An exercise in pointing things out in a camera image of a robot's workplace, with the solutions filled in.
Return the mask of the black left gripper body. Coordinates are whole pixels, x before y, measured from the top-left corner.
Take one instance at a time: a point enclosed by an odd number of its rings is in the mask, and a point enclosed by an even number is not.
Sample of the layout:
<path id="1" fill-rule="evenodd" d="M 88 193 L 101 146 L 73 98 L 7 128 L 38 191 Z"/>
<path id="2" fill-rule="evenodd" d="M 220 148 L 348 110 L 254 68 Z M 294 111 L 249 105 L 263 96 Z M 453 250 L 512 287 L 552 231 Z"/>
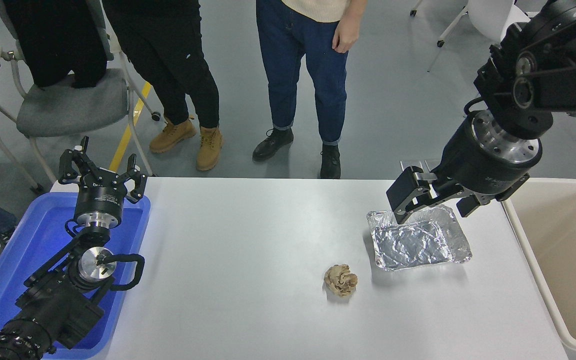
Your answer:
<path id="1" fill-rule="evenodd" d="M 119 182 L 119 174 L 103 171 L 100 175 L 89 172 L 80 177 L 75 217 L 98 212 L 121 217 L 126 187 Z"/>

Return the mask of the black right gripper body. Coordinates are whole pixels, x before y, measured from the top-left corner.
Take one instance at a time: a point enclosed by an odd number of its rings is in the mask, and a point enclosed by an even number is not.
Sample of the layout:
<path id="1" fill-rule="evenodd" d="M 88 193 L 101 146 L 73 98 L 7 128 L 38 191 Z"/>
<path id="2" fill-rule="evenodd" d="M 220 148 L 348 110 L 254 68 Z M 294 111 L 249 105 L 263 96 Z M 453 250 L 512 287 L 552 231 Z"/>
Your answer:
<path id="1" fill-rule="evenodd" d="M 512 163 L 482 149 L 473 135 L 473 117 L 467 117 L 443 149 L 437 178 L 451 178 L 481 194 L 500 194 L 531 169 L 531 161 Z"/>

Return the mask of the person's hand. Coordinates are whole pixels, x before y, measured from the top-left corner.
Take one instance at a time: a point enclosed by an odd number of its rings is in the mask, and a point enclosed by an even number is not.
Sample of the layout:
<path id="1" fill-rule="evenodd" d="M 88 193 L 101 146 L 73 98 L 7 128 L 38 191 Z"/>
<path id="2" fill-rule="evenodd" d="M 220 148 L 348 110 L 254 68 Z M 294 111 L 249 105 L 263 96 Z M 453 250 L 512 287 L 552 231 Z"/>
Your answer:
<path id="1" fill-rule="evenodd" d="M 345 54 L 358 41 L 363 13 L 347 12 L 343 14 L 334 30 L 332 49 Z"/>

